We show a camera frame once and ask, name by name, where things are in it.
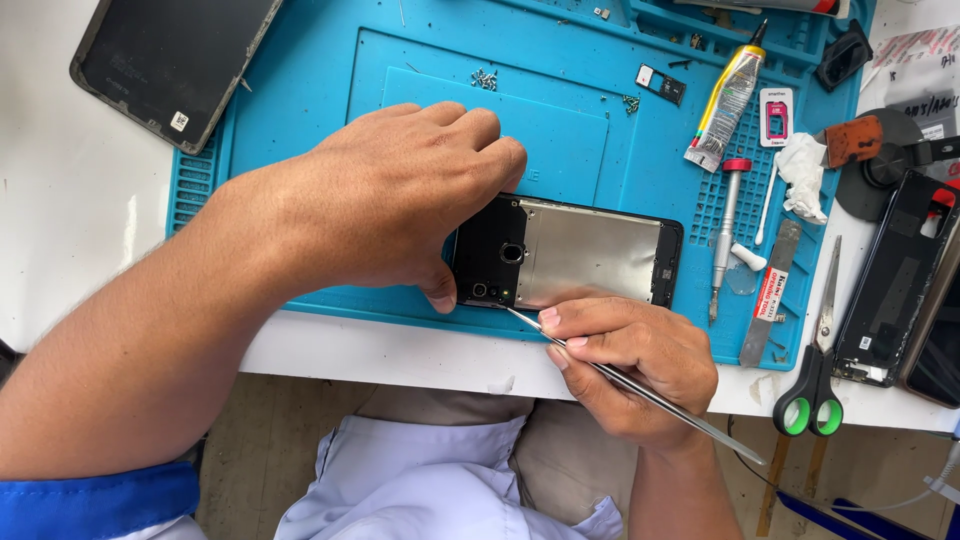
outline white table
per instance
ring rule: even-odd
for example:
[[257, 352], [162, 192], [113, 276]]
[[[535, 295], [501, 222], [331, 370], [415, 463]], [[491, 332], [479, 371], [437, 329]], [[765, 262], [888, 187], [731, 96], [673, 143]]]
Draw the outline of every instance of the white table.
[[[960, 23], [953, 3], [879, 0], [872, 40]], [[0, 336], [21, 351], [163, 239], [170, 146], [84, 93], [67, 74], [96, 4], [0, 4]], [[838, 231], [845, 254], [857, 253], [841, 263], [839, 300], [849, 298], [862, 262], [852, 247], [868, 245], [872, 229], [834, 206], [825, 245]], [[830, 251], [822, 250], [821, 268]], [[817, 273], [815, 299], [824, 274]], [[808, 316], [804, 335], [812, 325]], [[241, 369], [479, 392], [514, 376], [514, 394], [569, 397], [540, 343], [291, 311], [270, 319]], [[710, 409], [769, 416], [796, 376], [796, 370], [720, 366]], [[846, 422], [953, 431], [960, 418], [960, 411], [898, 389], [834, 382]]]

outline phone screen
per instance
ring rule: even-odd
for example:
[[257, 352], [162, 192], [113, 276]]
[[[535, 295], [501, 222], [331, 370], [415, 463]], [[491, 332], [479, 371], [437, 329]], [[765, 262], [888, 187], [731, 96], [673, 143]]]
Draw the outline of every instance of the phone screen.
[[953, 280], [906, 384], [938, 402], [960, 407], [960, 280]]

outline left hand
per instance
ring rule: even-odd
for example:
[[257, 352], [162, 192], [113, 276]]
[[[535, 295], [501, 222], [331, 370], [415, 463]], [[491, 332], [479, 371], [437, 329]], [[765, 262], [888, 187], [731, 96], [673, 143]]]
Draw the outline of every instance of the left hand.
[[621, 390], [587, 362], [617, 365], [703, 416], [717, 388], [705, 332], [663, 307], [617, 297], [563, 302], [541, 311], [540, 323], [548, 335], [566, 339], [565, 350], [550, 345], [547, 353], [570, 393], [607, 433], [664, 455], [696, 446], [698, 431]]

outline screwdriver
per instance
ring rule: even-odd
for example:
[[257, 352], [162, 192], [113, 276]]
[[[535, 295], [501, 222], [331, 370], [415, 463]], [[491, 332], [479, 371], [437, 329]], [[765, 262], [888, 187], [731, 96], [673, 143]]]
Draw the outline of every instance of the screwdriver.
[[720, 286], [727, 273], [727, 262], [730, 260], [730, 248], [733, 247], [733, 219], [736, 216], [736, 198], [740, 193], [740, 175], [750, 172], [754, 164], [745, 158], [736, 158], [723, 162], [723, 171], [730, 173], [727, 180], [727, 201], [723, 206], [723, 220], [720, 222], [720, 234], [713, 243], [713, 296], [710, 297], [709, 324], [717, 320], [717, 297], [720, 295]]

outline qr code label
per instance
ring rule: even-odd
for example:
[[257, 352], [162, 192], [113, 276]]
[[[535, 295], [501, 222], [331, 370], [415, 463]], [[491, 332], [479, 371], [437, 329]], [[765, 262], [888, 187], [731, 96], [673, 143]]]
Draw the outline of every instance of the qr code label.
[[174, 114], [174, 119], [170, 121], [170, 127], [178, 132], [182, 132], [189, 120], [190, 119], [186, 117], [186, 114], [183, 114], [178, 110], [177, 114]]

